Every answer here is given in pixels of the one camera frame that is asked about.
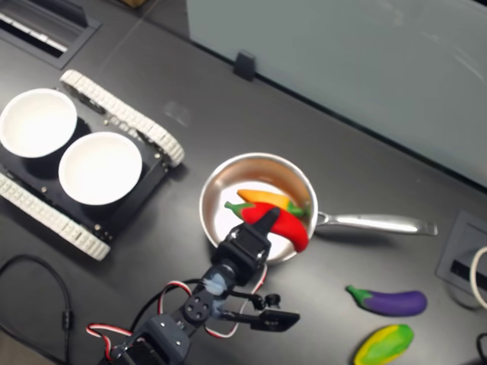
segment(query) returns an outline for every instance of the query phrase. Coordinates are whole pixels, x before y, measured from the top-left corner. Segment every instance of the dark countertop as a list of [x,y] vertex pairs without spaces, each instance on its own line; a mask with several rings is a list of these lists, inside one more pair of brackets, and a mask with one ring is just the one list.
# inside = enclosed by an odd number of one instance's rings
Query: dark countertop
[[[267,84],[233,76],[230,66],[163,31],[150,17],[141,20],[143,11],[133,14],[110,0],[93,0],[86,8],[103,26],[68,68],[159,121],[185,147],[186,159],[101,263],[56,240],[0,199],[0,261],[16,253],[36,253],[71,288],[78,320],[75,365],[96,363],[103,356],[101,342],[84,332],[86,323],[128,326],[164,283],[204,272],[210,250],[199,223],[200,190],[217,165],[250,151],[296,163],[326,212],[420,217],[436,221],[440,234],[430,238],[324,230],[304,254],[271,268],[262,289],[280,293],[285,309],[301,313],[294,328],[283,334],[242,328],[229,340],[199,333],[188,364],[345,363],[369,333],[396,322],[412,326],[415,340],[394,363],[476,363],[475,337],[485,331],[487,315],[452,301],[434,272],[461,209],[487,220],[485,195]],[[0,43],[0,107],[24,90],[57,85],[61,74]],[[165,116],[169,102],[189,112],[190,122],[188,114],[185,125]],[[429,308],[408,319],[376,316],[356,307],[344,290],[347,284],[423,290]],[[60,356],[62,301],[48,277],[26,264],[5,276],[0,290],[0,321]],[[175,294],[168,307],[175,308],[181,298]]]

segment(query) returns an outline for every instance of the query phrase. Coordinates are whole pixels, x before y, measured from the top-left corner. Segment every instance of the toy vegetable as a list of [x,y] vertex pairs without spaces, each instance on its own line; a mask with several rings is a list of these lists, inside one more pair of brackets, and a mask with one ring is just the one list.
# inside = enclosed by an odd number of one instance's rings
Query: toy vegetable
[[303,209],[294,205],[293,202],[291,202],[291,200],[283,194],[275,194],[273,192],[263,192],[262,190],[247,189],[240,189],[237,191],[237,194],[246,202],[262,202],[274,204],[276,207],[285,209],[296,217],[302,217],[304,214]]
[[428,300],[421,291],[386,294],[357,289],[352,285],[346,289],[361,308],[383,316],[416,316],[428,306]]
[[408,325],[389,325],[376,331],[360,347],[354,365],[382,365],[401,356],[411,344],[414,333]]
[[[267,211],[275,208],[269,203],[225,203],[225,207],[231,209],[240,219],[248,224],[256,223]],[[290,240],[296,252],[304,251],[307,247],[307,232],[303,224],[291,213],[280,209],[279,218],[272,226],[271,232]]]

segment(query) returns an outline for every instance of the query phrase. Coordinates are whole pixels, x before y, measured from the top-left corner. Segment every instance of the black cable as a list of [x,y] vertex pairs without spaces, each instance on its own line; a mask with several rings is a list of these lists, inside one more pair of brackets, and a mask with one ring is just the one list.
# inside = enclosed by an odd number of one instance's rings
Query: black cable
[[[189,279],[186,281],[183,281],[184,284],[189,285],[189,284],[199,284],[201,282],[201,279]],[[167,289],[167,293],[170,291],[177,289],[178,287],[170,287]],[[135,327],[137,327],[138,321],[140,321],[140,318],[144,315],[145,311],[153,304],[155,303],[159,297],[162,294],[162,290],[155,294],[149,301],[138,311],[137,316],[135,316],[134,322],[132,322],[132,325],[130,326],[129,331],[130,332],[135,332]]]
[[480,335],[477,336],[477,352],[479,352],[480,359],[484,364],[487,364],[487,357],[484,354],[484,350],[482,349],[482,339],[484,337],[487,337],[487,333],[481,333]]
[[62,329],[64,330],[64,355],[65,355],[65,360],[60,360],[58,357],[55,357],[51,354],[48,354],[41,348],[37,347],[34,344],[31,344],[28,340],[22,338],[19,335],[16,335],[13,333],[11,330],[7,329],[3,325],[0,325],[0,330],[2,330],[4,333],[12,337],[15,341],[18,341],[22,343],[24,346],[29,347],[30,349],[36,351],[38,354],[44,356],[48,360],[51,360],[53,363],[56,363],[58,365],[70,365],[71,364],[71,359],[69,355],[69,334],[70,330],[72,329],[72,322],[73,322],[73,312],[71,310],[71,298],[69,296],[68,288],[65,284],[65,282],[62,280],[62,278],[59,276],[56,270],[47,263],[46,261],[42,260],[40,257],[34,256],[34,255],[17,255],[14,256],[13,258],[9,259],[1,268],[0,268],[0,276],[7,270],[9,267],[11,267],[14,264],[17,264],[22,261],[27,261],[27,262],[35,262],[38,265],[44,267],[50,274],[51,276],[56,280],[58,283],[59,287],[61,288],[62,295],[64,297],[64,303],[65,303],[65,309],[62,312]]

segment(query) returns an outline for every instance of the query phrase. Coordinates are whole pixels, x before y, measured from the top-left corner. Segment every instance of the toy red pepper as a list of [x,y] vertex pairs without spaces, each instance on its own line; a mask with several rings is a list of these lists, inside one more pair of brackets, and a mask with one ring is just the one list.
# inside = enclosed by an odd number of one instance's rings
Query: toy red pepper
[[[269,203],[231,204],[230,202],[226,202],[225,207],[231,209],[248,224],[256,223],[265,213],[276,208],[275,205]],[[290,240],[296,252],[304,251],[307,247],[308,238],[303,224],[291,213],[281,208],[279,210],[281,211],[279,218],[272,226],[271,232]]]

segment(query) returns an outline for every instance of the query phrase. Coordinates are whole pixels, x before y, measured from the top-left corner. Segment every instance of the pan handle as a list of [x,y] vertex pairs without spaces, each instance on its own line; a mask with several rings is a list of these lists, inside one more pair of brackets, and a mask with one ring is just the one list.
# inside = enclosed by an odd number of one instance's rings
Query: pan handle
[[347,226],[424,236],[436,236],[438,234],[438,229],[434,223],[388,214],[329,215],[319,211],[317,227],[323,225]]

